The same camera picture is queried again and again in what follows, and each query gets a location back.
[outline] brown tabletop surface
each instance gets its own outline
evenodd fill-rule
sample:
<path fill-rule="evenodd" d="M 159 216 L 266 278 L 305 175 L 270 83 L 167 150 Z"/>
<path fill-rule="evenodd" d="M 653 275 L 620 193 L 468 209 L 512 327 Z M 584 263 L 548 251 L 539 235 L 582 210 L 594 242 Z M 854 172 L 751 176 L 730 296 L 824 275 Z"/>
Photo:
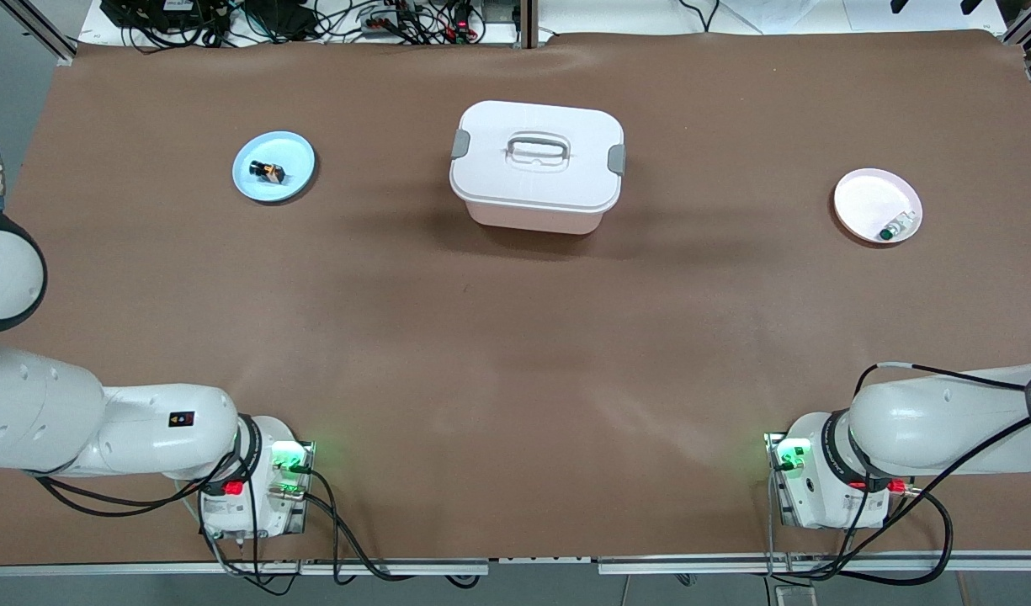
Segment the brown tabletop surface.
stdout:
<path fill-rule="evenodd" d="M 484 99 L 619 119 L 628 170 L 595 233 L 466 214 L 448 154 Z M 271 130 L 319 158 L 281 207 L 230 178 Z M 864 166 L 922 196 L 910 241 L 868 248 L 834 223 L 834 184 Z M 7 213 L 49 283 L 0 342 L 284 419 L 376 557 L 762 551 L 764 431 L 849 406 L 872 362 L 1031 361 L 1031 85 L 984 32 L 84 46 Z M 1031 475 L 939 493 L 957 548 L 1031 548 Z M 875 548 L 938 548 L 939 527 L 924 512 Z M 313 515 L 264 557 L 324 558 L 329 533 Z M 207 560 L 177 503 L 103 520 L 0 471 L 0 564 Z"/>

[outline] clear vial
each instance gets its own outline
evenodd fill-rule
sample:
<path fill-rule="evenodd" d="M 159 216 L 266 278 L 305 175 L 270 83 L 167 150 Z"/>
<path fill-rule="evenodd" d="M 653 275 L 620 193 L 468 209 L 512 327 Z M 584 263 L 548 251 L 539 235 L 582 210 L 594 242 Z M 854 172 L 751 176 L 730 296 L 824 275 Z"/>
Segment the clear vial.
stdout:
<path fill-rule="evenodd" d="M 904 233 L 911 227 L 911 223 L 916 222 L 916 213 L 912 211 L 904 211 L 897 214 L 896 217 L 890 223 L 886 223 L 886 227 L 883 227 L 880 232 L 877 232 L 877 237 L 884 239 L 885 241 L 891 241 L 891 239 Z"/>

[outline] black and copper battery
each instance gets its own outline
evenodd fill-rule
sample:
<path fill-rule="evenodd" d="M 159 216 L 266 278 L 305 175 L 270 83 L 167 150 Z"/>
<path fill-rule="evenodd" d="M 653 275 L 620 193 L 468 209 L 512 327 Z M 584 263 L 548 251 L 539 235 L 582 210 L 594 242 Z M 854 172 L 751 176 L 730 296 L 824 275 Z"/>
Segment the black and copper battery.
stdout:
<path fill-rule="evenodd" d="M 287 173 L 284 172 L 284 169 L 280 168 L 280 166 L 275 164 L 265 164 L 256 160 L 254 162 L 250 162 L 250 174 L 262 177 L 262 179 L 268 181 L 269 183 L 282 183 L 284 177 L 287 176 Z"/>

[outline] round plate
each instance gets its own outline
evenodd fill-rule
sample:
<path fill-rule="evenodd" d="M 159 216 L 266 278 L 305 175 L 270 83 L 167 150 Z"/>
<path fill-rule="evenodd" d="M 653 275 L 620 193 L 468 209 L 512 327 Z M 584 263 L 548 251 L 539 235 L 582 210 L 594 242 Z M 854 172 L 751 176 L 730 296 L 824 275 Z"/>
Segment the round plate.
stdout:
<path fill-rule="evenodd" d="M 282 183 L 272 183 L 250 174 L 251 162 L 280 166 L 286 173 Z M 231 178 L 238 191 L 257 200 L 272 204 L 282 202 L 302 191 L 312 176 L 315 157 L 312 145 L 302 135 L 289 131 L 272 131 L 258 135 L 238 149 L 231 165 Z"/>
<path fill-rule="evenodd" d="M 833 192 L 833 208 L 851 233 L 875 244 L 906 241 L 923 223 L 923 204 L 904 179 L 877 168 L 861 168 L 846 173 Z M 896 237 L 877 234 L 900 212 L 914 212 L 914 222 Z"/>

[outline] white storage box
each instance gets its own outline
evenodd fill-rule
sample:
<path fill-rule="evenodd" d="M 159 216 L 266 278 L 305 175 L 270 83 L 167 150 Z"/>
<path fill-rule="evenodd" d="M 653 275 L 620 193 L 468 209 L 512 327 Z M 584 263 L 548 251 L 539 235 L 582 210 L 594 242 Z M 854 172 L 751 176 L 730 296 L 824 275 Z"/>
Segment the white storage box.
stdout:
<path fill-rule="evenodd" d="M 620 199 L 624 160 L 604 111 L 480 101 L 459 121 L 450 179 L 484 226 L 589 234 Z"/>

